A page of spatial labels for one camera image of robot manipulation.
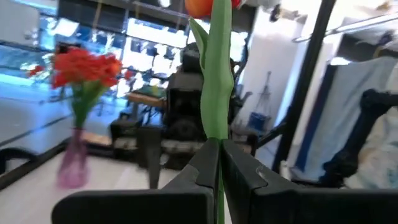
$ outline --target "equipment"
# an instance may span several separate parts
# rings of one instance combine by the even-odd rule
[[[326,172],[320,177],[319,182],[324,187],[341,187],[344,178],[356,173],[359,152],[372,131],[374,123],[392,107],[398,106],[398,95],[367,90],[363,93],[359,106],[361,114],[344,148],[336,153],[331,161],[323,165]]]
[[[52,223],[217,223],[219,161],[234,224],[398,222],[396,191],[304,188],[231,140],[209,139],[164,188],[78,192],[56,204]]]
[[[204,141],[200,119],[201,73],[174,73],[167,87],[167,108],[164,125],[167,139]]]
[[[203,75],[199,63],[199,49],[196,43],[191,43],[181,51],[181,54],[181,68],[171,75],[167,87],[167,109],[163,118],[165,137],[179,141],[204,141],[206,137],[200,119]],[[229,103],[229,123],[232,123],[242,106],[240,97],[232,93]]]

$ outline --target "table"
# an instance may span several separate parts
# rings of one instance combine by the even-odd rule
[[[144,104],[150,107],[165,108],[166,100],[165,98],[159,98],[156,96],[144,95],[138,92],[130,92],[127,94],[129,101],[133,102],[131,118],[133,121],[138,121],[140,119],[138,115],[138,108],[140,104]]]

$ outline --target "blue bin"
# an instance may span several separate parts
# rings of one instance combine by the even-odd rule
[[[255,129],[256,131],[263,132],[266,121],[266,115],[252,112],[249,117],[248,127]]]

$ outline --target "red flower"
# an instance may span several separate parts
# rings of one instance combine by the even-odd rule
[[[32,77],[36,74],[38,74],[39,72],[43,72],[44,71],[44,67],[41,65],[36,65],[36,67],[33,70],[29,71],[29,77]]]
[[[132,73],[132,71],[130,71],[130,70],[127,70],[125,73],[124,73],[124,79],[125,80],[129,80],[131,77],[133,77],[134,76],[134,74]]]
[[[231,0],[232,8],[242,5],[246,0]],[[190,16],[199,19],[210,16],[213,0],[185,0],[185,8]]]
[[[62,73],[58,73],[54,77],[54,81],[52,83],[52,88],[56,89],[58,87],[66,85],[67,83],[68,83],[68,80],[66,79],[66,76]]]
[[[113,55],[95,56],[85,49],[72,48],[65,54],[57,54],[54,69],[59,72],[54,88],[71,83],[100,80],[106,86],[115,83],[121,62]]]

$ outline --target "green stem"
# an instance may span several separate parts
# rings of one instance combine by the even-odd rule
[[[224,183],[223,171],[221,168],[221,161],[218,168],[218,224],[225,222],[225,209],[224,209]]]

